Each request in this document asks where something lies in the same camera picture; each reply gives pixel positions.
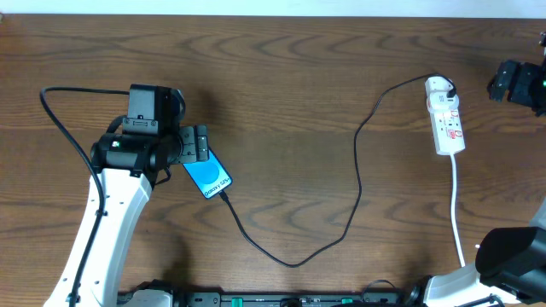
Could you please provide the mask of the blue Galaxy smartphone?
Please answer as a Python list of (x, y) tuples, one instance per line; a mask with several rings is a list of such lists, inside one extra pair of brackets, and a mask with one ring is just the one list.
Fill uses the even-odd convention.
[(207, 161), (183, 164), (183, 167), (204, 198), (208, 200), (220, 194), (233, 182), (231, 175), (211, 149)]

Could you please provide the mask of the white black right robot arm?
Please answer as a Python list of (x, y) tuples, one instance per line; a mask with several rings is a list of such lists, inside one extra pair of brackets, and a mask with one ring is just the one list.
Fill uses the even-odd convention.
[[(425, 77), (437, 154), (453, 159), (465, 148), (455, 84), (439, 73)], [(487, 86), (493, 101), (508, 100), (545, 113), (545, 65), (504, 61)], [(545, 300), (545, 209), (539, 208), (526, 227), (498, 228), (479, 244), (476, 259), (467, 263), (456, 222), (457, 189), (451, 190), (450, 221), (460, 267), (417, 284), (408, 306), (504, 306)]]

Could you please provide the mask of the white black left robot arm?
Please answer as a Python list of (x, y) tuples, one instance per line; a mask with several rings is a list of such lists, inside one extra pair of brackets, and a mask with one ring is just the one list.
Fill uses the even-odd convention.
[(160, 171), (209, 159), (207, 128), (182, 127), (181, 90), (133, 84), (128, 111), (115, 118), (86, 153), (50, 109), (44, 111), (74, 146), (90, 171), (90, 191), (73, 248), (48, 306), (178, 306), (175, 290), (157, 281), (127, 293), (120, 279), (137, 221), (160, 184)]

